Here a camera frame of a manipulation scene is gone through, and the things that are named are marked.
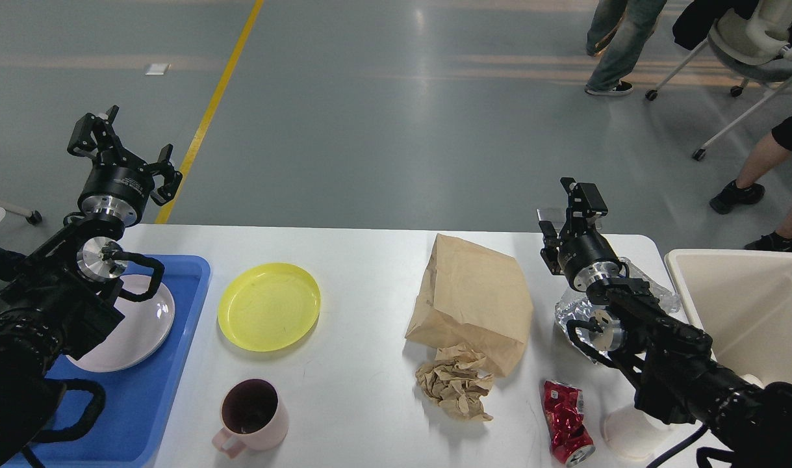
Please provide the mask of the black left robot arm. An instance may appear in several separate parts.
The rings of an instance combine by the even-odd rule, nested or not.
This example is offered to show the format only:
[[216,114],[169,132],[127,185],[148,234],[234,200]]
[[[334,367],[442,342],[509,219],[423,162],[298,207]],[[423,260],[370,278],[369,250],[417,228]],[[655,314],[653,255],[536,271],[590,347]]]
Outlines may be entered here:
[[143,302],[161,285],[163,263],[118,242],[149,199],[175,197],[183,176],[170,144],[151,163],[125,148],[113,126],[118,112],[114,105],[76,122],[67,151],[92,160],[78,211],[0,291],[8,305],[0,313],[0,466],[22,453],[39,467],[31,443],[75,441],[92,429],[107,401],[103,386],[46,375],[59,356],[80,359],[116,329],[117,299]]

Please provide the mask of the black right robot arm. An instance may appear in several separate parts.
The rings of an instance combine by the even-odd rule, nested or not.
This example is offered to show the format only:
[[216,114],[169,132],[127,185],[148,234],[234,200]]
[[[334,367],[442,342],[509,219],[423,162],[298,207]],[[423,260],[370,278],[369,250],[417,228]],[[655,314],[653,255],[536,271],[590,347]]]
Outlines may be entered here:
[[792,467],[792,384],[760,388],[714,361],[710,335],[666,314],[649,283],[631,278],[598,232],[596,222],[607,214],[598,187],[571,177],[560,184],[568,196],[566,220],[560,231],[539,220],[541,257],[596,308],[588,319],[567,320],[568,338],[592,361],[627,378],[637,410],[665,424],[702,424],[653,466],[711,432],[724,449],[699,448],[699,467],[714,460],[732,467]]

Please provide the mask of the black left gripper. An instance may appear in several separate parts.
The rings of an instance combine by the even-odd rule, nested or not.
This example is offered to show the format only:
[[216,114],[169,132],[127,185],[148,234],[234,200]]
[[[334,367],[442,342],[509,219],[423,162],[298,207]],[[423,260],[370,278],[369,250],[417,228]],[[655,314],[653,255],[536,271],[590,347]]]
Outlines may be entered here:
[[[150,196],[159,207],[173,201],[184,175],[171,162],[173,144],[165,145],[153,163],[117,149],[120,138],[112,124],[119,109],[113,105],[106,113],[86,113],[78,119],[67,152],[92,160],[92,171],[77,202],[79,210],[116,217],[129,227],[142,220]],[[163,183],[156,188],[154,177],[158,176]]]

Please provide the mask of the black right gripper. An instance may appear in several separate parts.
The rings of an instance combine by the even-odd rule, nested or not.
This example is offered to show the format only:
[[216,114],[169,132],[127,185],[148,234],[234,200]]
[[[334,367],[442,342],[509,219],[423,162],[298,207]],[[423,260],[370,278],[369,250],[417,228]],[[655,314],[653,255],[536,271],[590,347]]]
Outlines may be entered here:
[[573,177],[560,178],[560,184],[568,195],[565,224],[557,231],[553,222],[539,221],[541,257],[552,275],[565,276],[574,291],[586,291],[596,281],[617,278],[622,263],[597,231],[609,211],[598,187]]

